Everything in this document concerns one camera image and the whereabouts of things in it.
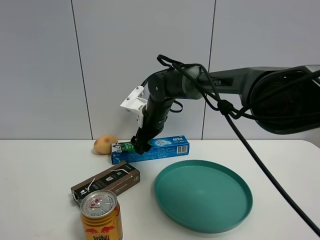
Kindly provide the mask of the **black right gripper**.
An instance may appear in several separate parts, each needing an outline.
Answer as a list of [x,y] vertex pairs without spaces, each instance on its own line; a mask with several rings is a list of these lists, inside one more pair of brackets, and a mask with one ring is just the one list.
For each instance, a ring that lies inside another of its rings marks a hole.
[[162,132],[173,102],[173,98],[166,98],[163,101],[156,101],[152,96],[148,98],[146,108],[142,111],[142,128],[139,127],[136,135],[130,140],[137,154],[142,155],[151,149],[147,140]]

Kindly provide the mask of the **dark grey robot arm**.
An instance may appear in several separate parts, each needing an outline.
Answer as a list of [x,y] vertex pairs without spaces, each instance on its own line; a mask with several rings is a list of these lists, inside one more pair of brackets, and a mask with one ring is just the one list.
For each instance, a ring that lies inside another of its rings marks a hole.
[[131,143],[136,153],[164,129],[177,99],[213,98],[214,109],[234,119],[248,118],[272,134],[289,135],[320,126],[320,67],[245,67],[207,72],[197,64],[175,65],[146,79],[149,98],[143,122]]

